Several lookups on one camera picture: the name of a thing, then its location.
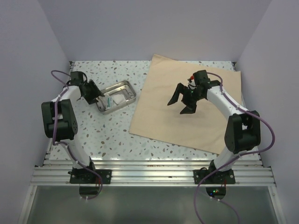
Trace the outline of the clear plastic packet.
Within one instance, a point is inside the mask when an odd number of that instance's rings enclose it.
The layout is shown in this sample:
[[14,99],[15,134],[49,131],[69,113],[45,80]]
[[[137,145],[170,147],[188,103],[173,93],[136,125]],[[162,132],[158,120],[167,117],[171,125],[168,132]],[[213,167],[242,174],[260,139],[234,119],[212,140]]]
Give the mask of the clear plastic packet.
[[101,112],[104,112],[107,108],[108,102],[107,102],[107,97],[101,97],[99,96],[97,98],[97,107]]

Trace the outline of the green white packet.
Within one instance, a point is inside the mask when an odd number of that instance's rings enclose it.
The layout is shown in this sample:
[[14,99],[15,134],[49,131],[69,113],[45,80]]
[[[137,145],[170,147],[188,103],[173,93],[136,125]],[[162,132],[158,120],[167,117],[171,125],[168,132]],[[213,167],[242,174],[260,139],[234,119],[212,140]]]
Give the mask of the green white packet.
[[105,96],[104,100],[105,100],[105,110],[114,107],[115,103],[112,96]]

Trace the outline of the stainless steel tray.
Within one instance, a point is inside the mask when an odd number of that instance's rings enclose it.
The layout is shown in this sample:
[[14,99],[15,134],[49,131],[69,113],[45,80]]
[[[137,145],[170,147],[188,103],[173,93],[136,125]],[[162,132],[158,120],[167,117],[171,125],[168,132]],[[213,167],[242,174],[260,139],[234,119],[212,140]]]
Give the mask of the stainless steel tray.
[[135,102],[136,91],[128,80],[122,80],[100,90],[104,96],[97,98],[97,108],[102,114],[112,113]]

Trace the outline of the beige cloth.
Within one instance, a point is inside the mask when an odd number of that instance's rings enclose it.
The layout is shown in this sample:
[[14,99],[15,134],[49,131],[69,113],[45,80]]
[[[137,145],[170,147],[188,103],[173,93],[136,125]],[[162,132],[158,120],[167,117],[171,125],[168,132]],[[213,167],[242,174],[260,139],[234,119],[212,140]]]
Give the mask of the beige cloth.
[[206,70],[210,80],[223,79],[223,88],[238,103],[242,100],[241,72],[228,71],[196,63],[176,61],[155,54],[152,57],[129,133],[219,154],[225,147],[224,134],[227,120],[205,98],[197,101],[195,113],[184,112],[182,95],[172,105],[172,98],[179,83],[188,85],[193,73]]

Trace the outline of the small steel scissors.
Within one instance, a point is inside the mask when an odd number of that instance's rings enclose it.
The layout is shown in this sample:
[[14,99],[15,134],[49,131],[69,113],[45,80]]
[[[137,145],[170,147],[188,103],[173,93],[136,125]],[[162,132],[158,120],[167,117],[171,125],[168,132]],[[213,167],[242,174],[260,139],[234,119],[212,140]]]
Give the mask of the small steel scissors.
[[130,99],[134,99],[135,98],[135,95],[131,92],[128,92],[127,93],[127,99],[130,100]]

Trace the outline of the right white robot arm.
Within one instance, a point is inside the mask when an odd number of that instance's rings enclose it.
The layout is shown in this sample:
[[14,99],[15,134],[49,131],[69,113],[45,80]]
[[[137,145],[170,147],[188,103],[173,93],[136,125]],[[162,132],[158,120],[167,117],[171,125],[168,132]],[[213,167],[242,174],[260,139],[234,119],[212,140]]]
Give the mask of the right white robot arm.
[[185,105],[181,114],[196,112],[197,102],[206,99],[222,113],[227,120],[224,134],[225,147],[220,155],[211,161],[208,178],[213,183],[219,183],[225,177],[225,171],[232,168],[243,153],[252,150],[261,142],[260,120],[257,111],[249,111],[239,105],[223,87],[223,80],[218,77],[211,80],[206,70],[199,70],[188,79],[188,85],[182,83],[177,87],[168,102],[172,105],[182,96]]

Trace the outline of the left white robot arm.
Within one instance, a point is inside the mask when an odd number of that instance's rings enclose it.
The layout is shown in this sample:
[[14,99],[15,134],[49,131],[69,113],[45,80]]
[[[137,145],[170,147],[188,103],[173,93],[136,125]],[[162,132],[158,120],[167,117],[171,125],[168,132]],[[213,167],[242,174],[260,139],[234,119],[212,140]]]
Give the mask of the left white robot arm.
[[93,105],[103,93],[81,71],[73,71],[68,76],[70,79],[64,83],[62,92],[53,100],[41,104],[43,127],[46,136],[52,139],[52,145],[61,145],[69,155],[73,168],[82,170],[80,177],[86,183],[92,183],[97,178],[97,171],[78,140],[78,123],[73,106],[81,98],[88,105]]

